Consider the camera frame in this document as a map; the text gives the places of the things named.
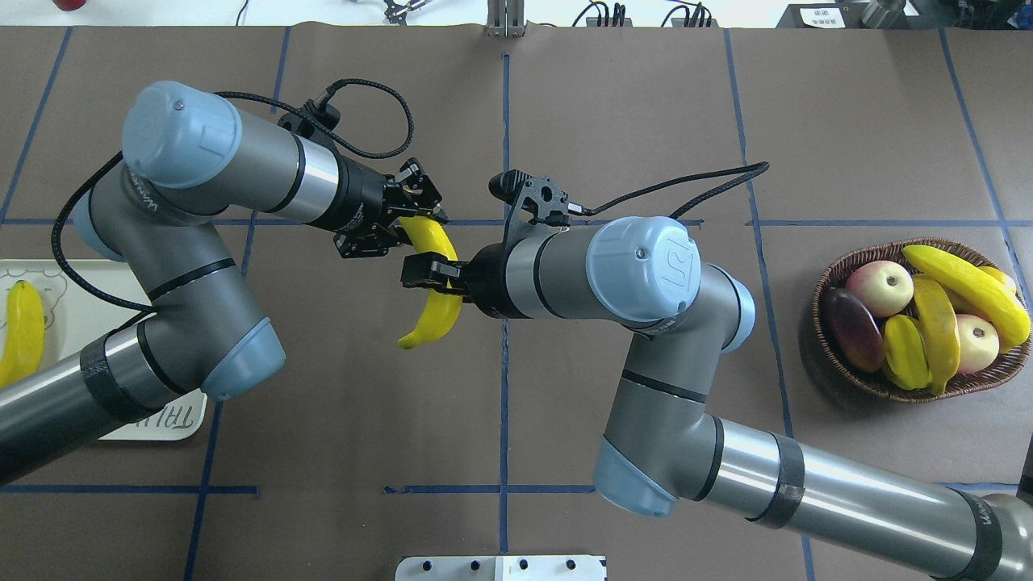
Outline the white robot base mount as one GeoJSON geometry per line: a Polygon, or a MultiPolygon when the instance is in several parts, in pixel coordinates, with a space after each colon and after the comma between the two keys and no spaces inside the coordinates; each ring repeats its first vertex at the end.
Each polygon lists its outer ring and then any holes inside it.
{"type": "Polygon", "coordinates": [[[413,556],[395,580],[608,580],[604,556],[587,554],[413,556]]]}

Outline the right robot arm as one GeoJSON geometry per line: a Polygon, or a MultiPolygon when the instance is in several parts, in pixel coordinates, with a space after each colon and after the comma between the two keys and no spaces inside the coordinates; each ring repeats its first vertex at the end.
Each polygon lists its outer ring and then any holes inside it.
{"type": "Polygon", "coordinates": [[[628,331],[594,472],[611,503],[646,517],[709,503],[906,565],[936,580],[1029,580],[1031,501],[879,470],[724,416],[726,364],[748,342],[751,290],[708,261],[679,215],[576,227],[590,215],[553,180],[502,173],[509,213],[475,257],[440,217],[406,219],[405,286],[506,320],[606,322],[628,331]]]}

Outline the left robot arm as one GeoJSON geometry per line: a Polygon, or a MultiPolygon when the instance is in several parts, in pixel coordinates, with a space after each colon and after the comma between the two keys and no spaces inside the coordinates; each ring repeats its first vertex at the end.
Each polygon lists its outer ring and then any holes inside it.
{"type": "Polygon", "coordinates": [[[161,411],[199,390],[225,401],[264,383],[286,354],[214,225],[230,206],[332,232],[343,257],[381,257],[409,242],[402,217],[445,220],[416,159],[383,175],[333,133],[328,99],[281,109],[277,123],[236,106],[261,95],[155,82],[136,97],[121,152],[66,203],[82,239],[126,262],[148,302],[128,322],[2,389],[2,482],[161,411]]]}

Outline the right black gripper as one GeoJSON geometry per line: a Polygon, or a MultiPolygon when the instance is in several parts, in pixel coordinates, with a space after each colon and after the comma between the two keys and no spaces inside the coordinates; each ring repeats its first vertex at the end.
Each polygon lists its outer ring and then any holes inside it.
{"type": "Polygon", "coordinates": [[[495,319],[556,319],[545,305],[537,272],[546,243],[556,236],[551,228],[571,224],[568,196],[553,178],[519,169],[491,178],[488,191],[512,207],[503,240],[483,247],[467,265],[441,253],[409,255],[402,286],[470,293],[473,303],[495,319]]]}

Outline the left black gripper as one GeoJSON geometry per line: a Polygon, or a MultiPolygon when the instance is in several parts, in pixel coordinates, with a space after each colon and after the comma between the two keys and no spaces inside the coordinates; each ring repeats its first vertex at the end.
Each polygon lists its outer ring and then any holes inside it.
{"type": "Polygon", "coordinates": [[[442,195],[418,159],[407,159],[394,177],[376,173],[342,154],[313,122],[302,115],[281,115],[279,126],[294,136],[298,166],[279,217],[333,232],[333,245],[344,259],[383,257],[392,248],[413,246],[402,227],[381,220],[387,187],[387,214],[449,222],[442,195]]]}

